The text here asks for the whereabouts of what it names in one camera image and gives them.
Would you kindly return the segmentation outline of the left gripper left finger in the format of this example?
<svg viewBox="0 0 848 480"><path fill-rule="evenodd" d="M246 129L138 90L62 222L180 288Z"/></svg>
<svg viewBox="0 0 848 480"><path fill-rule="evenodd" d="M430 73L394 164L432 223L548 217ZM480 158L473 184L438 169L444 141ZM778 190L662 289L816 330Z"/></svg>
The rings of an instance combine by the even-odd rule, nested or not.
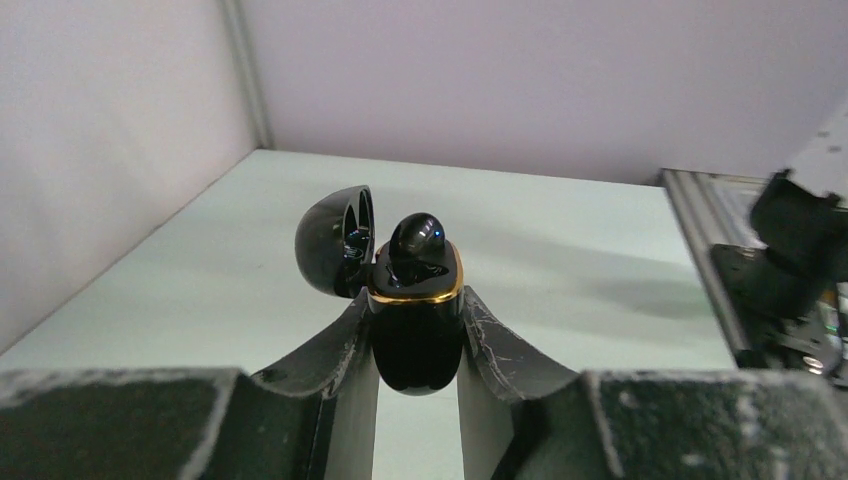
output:
<svg viewBox="0 0 848 480"><path fill-rule="evenodd" d="M368 479L378 374L368 304L255 374L236 368L12 370L5 479Z"/></svg>

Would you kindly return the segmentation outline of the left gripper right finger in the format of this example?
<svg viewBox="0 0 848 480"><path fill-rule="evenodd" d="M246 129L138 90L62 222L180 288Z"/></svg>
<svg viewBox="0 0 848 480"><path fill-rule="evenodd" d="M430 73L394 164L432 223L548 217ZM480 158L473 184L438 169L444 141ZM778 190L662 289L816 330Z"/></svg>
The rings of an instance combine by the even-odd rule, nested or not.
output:
<svg viewBox="0 0 848 480"><path fill-rule="evenodd" d="M775 370L571 370L465 292L468 479L843 479L835 390Z"/></svg>

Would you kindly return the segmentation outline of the black earbud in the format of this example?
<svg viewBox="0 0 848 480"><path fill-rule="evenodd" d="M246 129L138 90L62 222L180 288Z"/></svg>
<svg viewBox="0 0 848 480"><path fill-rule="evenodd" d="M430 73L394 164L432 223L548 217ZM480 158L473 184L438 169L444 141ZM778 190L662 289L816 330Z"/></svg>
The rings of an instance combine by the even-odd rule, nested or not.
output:
<svg viewBox="0 0 848 480"><path fill-rule="evenodd" d="M421 261L443 264L447 247L442 223L425 212L408 215L394 229L387 255L392 263Z"/></svg>

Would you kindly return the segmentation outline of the black earbud charging case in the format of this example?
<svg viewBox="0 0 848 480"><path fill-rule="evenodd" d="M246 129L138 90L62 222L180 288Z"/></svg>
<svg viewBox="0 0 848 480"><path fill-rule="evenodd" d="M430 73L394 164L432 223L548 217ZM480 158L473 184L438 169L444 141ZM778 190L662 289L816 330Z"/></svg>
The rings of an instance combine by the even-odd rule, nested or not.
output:
<svg viewBox="0 0 848 480"><path fill-rule="evenodd" d="M369 342L383 381L409 396L446 387L463 348L464 270L445 232L443 264L392 263L389 240L378 246L368 186L329 194L301 217L295 233L298 269L331 296L365 296Z"/></svg>

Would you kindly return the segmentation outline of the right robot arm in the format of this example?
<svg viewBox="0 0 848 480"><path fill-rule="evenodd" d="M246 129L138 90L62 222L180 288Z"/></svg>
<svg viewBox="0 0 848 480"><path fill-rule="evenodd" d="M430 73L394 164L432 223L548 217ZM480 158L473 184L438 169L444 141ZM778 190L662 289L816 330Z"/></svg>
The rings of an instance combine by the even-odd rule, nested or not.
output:
<svg viewBox="0 0 848 480"><path fill-rule="evenodd" d="M722 234L714 292L741 338L742 368L799 370L847 388L847 106L766 178L710 175Z"/></svg>

